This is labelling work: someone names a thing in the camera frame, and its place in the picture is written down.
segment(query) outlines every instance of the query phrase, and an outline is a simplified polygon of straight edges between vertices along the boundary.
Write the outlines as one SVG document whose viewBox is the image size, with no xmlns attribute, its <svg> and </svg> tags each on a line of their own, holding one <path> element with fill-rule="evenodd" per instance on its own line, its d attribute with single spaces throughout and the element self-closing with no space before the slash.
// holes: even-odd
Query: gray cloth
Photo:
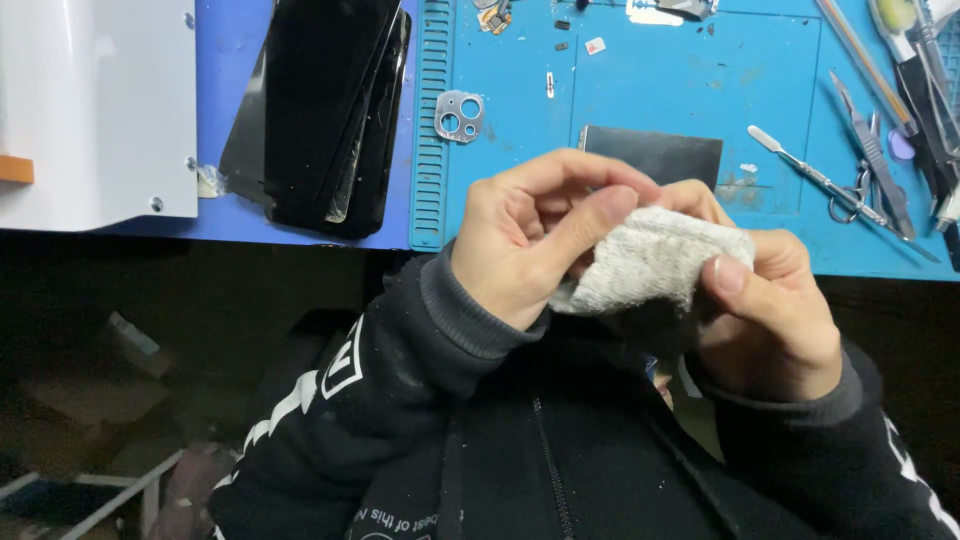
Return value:
<svg viewBox="0 0 960 540">
<path fill-rule="evenodd" d="M 636 209 L 597 244 L 594 263 L 579 282 L 561 284 L 550 307 L 608 315 L 665 300 L 689 313 L 704 263 L 724 253 L 753 269 L 756 249 L 743 231 L 660 207 Z"/>
</svg>

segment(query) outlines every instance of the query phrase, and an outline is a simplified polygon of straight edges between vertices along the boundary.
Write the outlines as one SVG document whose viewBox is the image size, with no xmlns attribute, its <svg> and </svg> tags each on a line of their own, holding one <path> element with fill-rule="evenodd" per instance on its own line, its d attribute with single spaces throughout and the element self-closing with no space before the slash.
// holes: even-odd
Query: black hoodie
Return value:
<svg viewBox="0 0 960 540">
<path fill-rule="evenodd" d="M 215 538 L 960 538 L 852 344 L 802 404 L 726 394 L 691 361 L 724 465 L 603 348 L 474 303 L 449 253 L 408 263 L 251 429 Z"/>
</svg>

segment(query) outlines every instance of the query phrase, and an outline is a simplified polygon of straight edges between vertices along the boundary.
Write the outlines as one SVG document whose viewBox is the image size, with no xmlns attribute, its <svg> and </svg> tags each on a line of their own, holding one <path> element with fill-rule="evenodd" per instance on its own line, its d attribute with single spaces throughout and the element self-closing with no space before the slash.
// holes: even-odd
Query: workbench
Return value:
<svg viewBox="0 0 960 540">
<path fill-rule="evenodd" d="M 634 22 L 630 9 L 641 7 L 642 1 L 626 0 L 636 2 L 627 6 L 625 0 L 596 0 L 577 12 L 570 2 L 513 0 L 513 22 L 495 36 L 480 32 L 478 10 L 471 0 L 420 0 L 419 6 L 403 0 L 403 8 L 413 17 L 414 33 L 384 225 L 379 233 L 349 245 L 410 249 L 413 240 L 415 248 L 425 251 L 442 246 L 456 234 L 470 182 L 551 149 L 576 146 L 580 129 L 590 124 L 723 139 L 718 200 L 741 227 L 795 233 L 809 249 L 817 274 L 960 279 L 949 264 L 942 236 L 933 230 L 929 193 L 912 164 L 889 160 L 910 201 L 917 241 L 942 264 L 921 259 L 875 227 L 834 223 L 828 217 L 827 195 L 747 135 L 747 127 L 756 124 L 838 184 L 853 183 L 856 153 L 828 70 L 847 84 L 861 111 L 869 113 L 879 103 L 814 0 L 722 0 L 719 13 L 704 23 L 680 26 Z M 266 34 L 271 2 L 197 4 L 200 164 L 219 161 Z M 892 65 L 866 2 L 840 0 L 840 5 L 893 82 Z M 438 26 L 445 17 L 448 26 Z M 570 30 L 554 28 L 555 19 L 570 21 Z M 433 27 L 426 25 L 431 20 Z M 427 28 L 433 32 L 421 38 Z M 447 40 L 442 50 L 445 89 L 484 98 L 483 133 L 467 144 L 438 144 L 424 129 L 432 125 L 428 100 L 415 110 L 417 86 L 423 92 L 426 81 L 432 80 L 424 70 L 431 65 L 423 54 L 437 49 L 440 32 Z M 595 37 L 602 37 L 607 49 L 588 55 L 584 43 Z M 568 48 L 555 50 L 561 42 Z M 426 59 L 426 66 L 418 56 Z M 545 90 L 547 72 L 554 75 L 553 98 Z M 884 117 L 884 141 L 890 126 Z M 436 154 L 441 182 L 421 182 L 422 169 L 417 167 L 432 159 L 427 152 Z M 429 202 L 436 212 L 420 212 L 425 207 L 418 206 L 418 197 L 427 190 L 432 190 Z M 262 209 L 233 195 L 201 200 L 196 220 L 138 218 L 113 230 L 344 244 L 269 223 Z"/>
</svg>

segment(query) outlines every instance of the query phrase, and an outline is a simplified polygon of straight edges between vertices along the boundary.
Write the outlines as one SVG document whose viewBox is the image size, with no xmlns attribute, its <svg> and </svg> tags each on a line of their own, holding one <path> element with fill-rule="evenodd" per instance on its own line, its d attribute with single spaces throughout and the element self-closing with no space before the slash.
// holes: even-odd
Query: floor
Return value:
<svg viewBox="0 0 960 540">
<path fill-rule="evenodd" d="M 113 311 L 122 313 L 175 361 L 163 378 L 172 397 L 100 464 L 101 472 L 137 474 L 183 440 L 242 435 L 271 352 L 309 309 L 359 308 L 365 259 L 331 247 L 0 233 L 0 381 L 9 391 L 10 381 L 49 368 L 51 357 L 100 351 L 96 336 Z M 921 475 L 960 513 L 960 364 L 948 317 L 960 285 L 820 283 L 838 326 L 880 365 L 887 409 Z M 682 392 L 673 388 L 678 415 L 715 445 L 708 404 Z"/>
</svg>

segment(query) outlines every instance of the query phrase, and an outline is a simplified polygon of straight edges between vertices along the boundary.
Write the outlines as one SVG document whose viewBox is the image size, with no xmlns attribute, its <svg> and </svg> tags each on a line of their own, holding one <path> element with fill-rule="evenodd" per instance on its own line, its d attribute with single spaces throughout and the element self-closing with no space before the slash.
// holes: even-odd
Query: blue silicone repair mat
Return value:
<svg viewBox="0 0 960 540">
<path fill-rule="evenodd" d="M 747 134 L 757 125 L 838 184 L 852 184 L 848 117 L 828 70 L 862 112 L 879 105 L 814 0 L 722 0 L 707 21 L 677 26 L 646 23 L 656 14 L 643 0 L 628 1 L 636 4 L 596 0 L 578 12 L 569 2 L 513 0 L 513 21 L 499 36 L 480 31 L 472 0 L 423 1 L 413 249 L 437 251 L 456 235 L 472 182 L 576 146 L 585 125 L 599 125 L 723 139 L 717 199 L 741 227 L 795 233 L 820 274 L 956 279 L 948 263 L 914 257 L 888 233 L 831 221 L 826 195 Z M 892 82 L 866 2 L 840 5 Z M 555 28 L 557 19 L 570 29 Z M 596 37 L 606 50 L 590 55 L 585 43 Z M 556 50 L 560 43 L 567 48 Z M 470 143 L 433 129 L 436 96 L 448 89 L 484 99 L 484 127 Z M 947 261 L 942 237 L 927 226 L 925 183 L 909 165 L 891 167 L 911 201 L 918 241 Z"/>
</svg>

